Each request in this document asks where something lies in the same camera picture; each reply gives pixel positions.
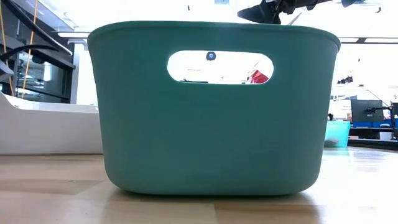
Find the basket rim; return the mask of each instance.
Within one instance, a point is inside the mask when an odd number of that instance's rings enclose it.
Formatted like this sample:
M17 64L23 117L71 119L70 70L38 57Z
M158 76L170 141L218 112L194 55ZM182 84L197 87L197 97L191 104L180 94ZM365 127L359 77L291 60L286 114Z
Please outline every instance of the basket rim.
M234 29L251 29L251 30L271 30L273 32L296 32L316 34L332 40L338 50L340 50L341 42L339 38L328 31L305 26L282 26L275 24L240 24L233 22L189 22L189 21L124 21L112 24L107 24L93 30L88 38L88 44L94 41L98 36L108 33L110 31L126 28L148 28L148 27L196 27L196 28L234 28Z

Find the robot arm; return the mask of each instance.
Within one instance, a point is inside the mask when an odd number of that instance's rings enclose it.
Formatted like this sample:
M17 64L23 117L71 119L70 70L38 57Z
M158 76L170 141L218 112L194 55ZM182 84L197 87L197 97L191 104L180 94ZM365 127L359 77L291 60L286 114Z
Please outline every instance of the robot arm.
M317 4L328 1L331 0L262 0L260 5L239 11L238 16L257 23L280 24L279 14L281 12L291 14L300 7L312 10ZM356 1L342 0L341 3L344 7L348 7Z

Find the yellow rope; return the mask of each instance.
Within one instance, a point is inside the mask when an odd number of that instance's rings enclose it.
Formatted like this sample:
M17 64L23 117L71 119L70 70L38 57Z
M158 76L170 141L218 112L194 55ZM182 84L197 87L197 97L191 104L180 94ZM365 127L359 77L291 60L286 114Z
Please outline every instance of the yellow rope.
M4 31L4 23L2 21L2 9L1 9L1 4L0 4L0 24L1 24L1 35L2 35L2 47L4 49L4 53L7 52L7 47L6 47L6 35ZM12 80L11 77L8 77L8 82L10 83L10 89L11 89L11 95L14 96L14 88L12 87Z
M37 3L38 3L38 1L39 0L36 0L36 3L35 3L35 14L34 14L34 16L33 16L33 23L34 24L36 24L36 16L37 16ZM34 32L32 31L31 33L30 33L30 45L32 45L33 44L33 36L34 36ZM29 71L29 58L30 58L30 53L31 53L31 51L32 51L32 49L29 49L29 51L28 51L28 53L27 53L27 63L26 63L26 71L25 71L25 77L24 77L24 85L22 86L22 89L23 89L23 91L22 91L22 99L24 98L24 95L25 95L25 86L26 86L26 77L27 77L27 72Z

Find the desk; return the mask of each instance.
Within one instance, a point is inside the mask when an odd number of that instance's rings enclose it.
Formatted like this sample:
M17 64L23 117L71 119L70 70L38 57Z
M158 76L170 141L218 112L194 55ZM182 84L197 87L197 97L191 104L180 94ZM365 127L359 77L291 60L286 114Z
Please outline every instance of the desk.
M103 156L0 156L1 223L397 223L398 154L326 149L317 182L284 197L155 197L119 190Z
M361 139L379 139L379 132L391 132L391 128L350 128L350 136L358 136ZM398 129L395 128L396 136L398 136Z
M398 141L381 141L378 139L349 139L348 145L353 147L371 147L398 151Z

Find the plastic basket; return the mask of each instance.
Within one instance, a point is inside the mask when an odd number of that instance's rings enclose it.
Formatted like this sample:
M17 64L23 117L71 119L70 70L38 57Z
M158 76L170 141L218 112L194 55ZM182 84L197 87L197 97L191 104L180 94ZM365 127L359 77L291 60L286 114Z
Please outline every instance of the plastic basket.
M339 47L333 34L296 26L140 21L94 30L109 179L145 194L305 190L320 170ZM259 85L178 82L167 61L181 50L261 53L274 74Z
M325 134L325 147L347 147L349 121L328 121Z

